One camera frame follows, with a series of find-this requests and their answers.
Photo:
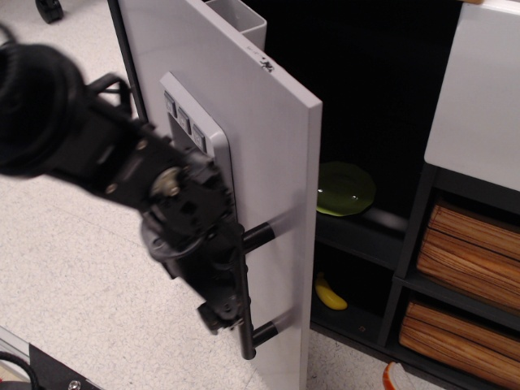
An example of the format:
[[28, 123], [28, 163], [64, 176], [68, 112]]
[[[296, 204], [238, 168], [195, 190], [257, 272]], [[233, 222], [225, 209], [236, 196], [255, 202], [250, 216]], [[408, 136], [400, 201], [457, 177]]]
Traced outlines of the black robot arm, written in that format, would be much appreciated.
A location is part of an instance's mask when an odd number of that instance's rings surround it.
[[108, 74], [86, 84], [78, 67], [47, 45], [23, 44], [2, 27], [1, 172], [53, 176], [137, 210], [151, 257], [203, 300], [207, 327], [250, 331], [242, 227], [221, 171], [197, 149], [175, 149], [151, 124], [101, 92]]

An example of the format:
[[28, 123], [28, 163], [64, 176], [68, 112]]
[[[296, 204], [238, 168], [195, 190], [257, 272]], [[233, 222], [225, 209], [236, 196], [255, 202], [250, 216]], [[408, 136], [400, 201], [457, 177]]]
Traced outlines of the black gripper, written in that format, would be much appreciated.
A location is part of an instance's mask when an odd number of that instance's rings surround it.
[[239, 240], [244, 232], [230, 214], [201, 236], [189, 236], [187, 245], [174, 246], [164, 223], [150, 212], [142, 215], [141, 237], [149, 255], [202, 298], [197, 312], [212, 335], [244, 322], [244, 302], [237, 288]]

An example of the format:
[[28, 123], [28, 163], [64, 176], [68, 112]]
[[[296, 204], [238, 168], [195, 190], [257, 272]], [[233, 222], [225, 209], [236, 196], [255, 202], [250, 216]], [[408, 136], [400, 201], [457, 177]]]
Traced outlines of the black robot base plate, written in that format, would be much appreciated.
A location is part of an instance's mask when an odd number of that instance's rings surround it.
[[1, 379], [1, 389], [101, 389], [32, 344], [28, 347], [28, 359], [2, 351], [1, 362], [18, 367], [27, 377], [26, 380]]

